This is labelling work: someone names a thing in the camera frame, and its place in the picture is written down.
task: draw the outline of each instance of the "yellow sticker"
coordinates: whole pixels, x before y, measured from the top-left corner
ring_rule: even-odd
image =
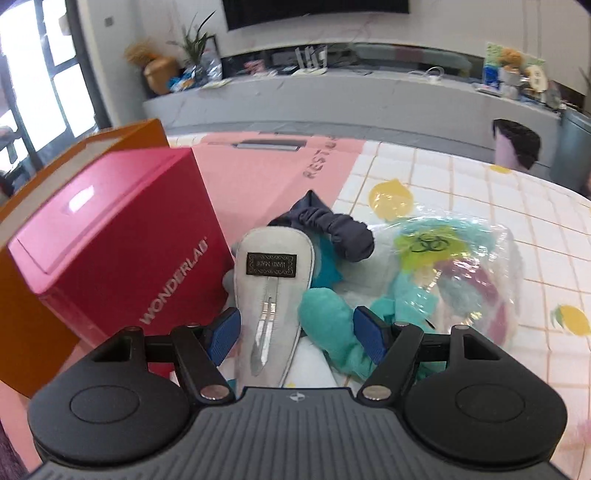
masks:
[[[552,321],[577,336],[591,335],[587,316],[572,305],[559,305],[551,314]]]
[[[394,245],[400,252],[404,271],[416,271],[436,262],[470,255],[467,245],[450,226],[423,228],[400,235]]]
[[[369,192],[369,206],[382,220],[392,222],[413,211],[413,194],[398,180],[378,183]]]
[[[491,165],[490,169],[492,171],[497,172],[497,173],[504,173],[504,174],[511,173],[510,168],[501,167],[500,165]]]

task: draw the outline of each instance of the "white slipper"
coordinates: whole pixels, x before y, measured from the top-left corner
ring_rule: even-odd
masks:
[[[242,317],[236,390],[283,385],[300,337],[298,308],[310,288],[314,247],[288,227],[258,228],[236,253],[234,289]]]

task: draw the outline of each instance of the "blue gripper pad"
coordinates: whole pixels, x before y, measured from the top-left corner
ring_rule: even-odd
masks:
[[[353,332],[363,345],[372,362],[379,365],[386,356],[389,345],[385,332],[390,325],[383,322],[366,307],[357,307],[353,312]]]
[[[210,335],[208,335],[210,341],[206,346],[206,352],[216,367],[222,364],[234,343],[240,337],[240,325],[240,311],[238,309],[227,309],[211,325],[205,328],[210,330]]]

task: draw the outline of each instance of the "potted plant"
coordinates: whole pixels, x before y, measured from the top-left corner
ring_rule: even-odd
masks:
[[[201,29],[203,28],[205,23],[207,23],[207,21],[213,16],[214,13],[215,11],[209,14],[209,16],[205,20],[203,20],[203,22],[201,22],[201,25],[199,25],[199,27],[195,26],[195,33],[194,35],[191,35],[193,23],[197,18],[197,14],[195,14],[193,19],[191,20],[189,28],[185,28],[184,25],[182,26],[183,41],[168,42],[171,45],[181,47],[185,51],[187,57],[189,57],[189,62],[191,64],[189,65],[190,69],[192,70],[191,76],[195,80],[195,83],[198,85],[207,83],[207,76],[205,74],[203,67],[201,66],[201,57],[203,55],[203,51],[205,50],[205,45],[207,43],[207,39],[209,38],[209,34],[205,32],[203,35],[201,35]]]

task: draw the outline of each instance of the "cable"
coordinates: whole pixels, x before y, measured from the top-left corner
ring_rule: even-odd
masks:
[[[527,31],[527,5],[526,5],[527,0],[521,0],[521,5],[523,6],[523,52],[524,53],[528,53],[527,51],[527,37],[528,37],[528,31]]]
[[[542,58],[542,4],[538,2],[538,58]]]
[[[437,70],[439,72],[439,75],[432,75],[429,72],[433,72]],[[431,67],[430,69],[428,69],[426,72],[422,71],[422,70],[412,70],[410,72],[408,72],[409,75],[419,75],[422,78],[425,78],[428,82],[430,83],[437,83],[439,81],[441,81],[441,79],[443,78],[443,75],[445,74],[445,70],[443,70],[442,67]]]

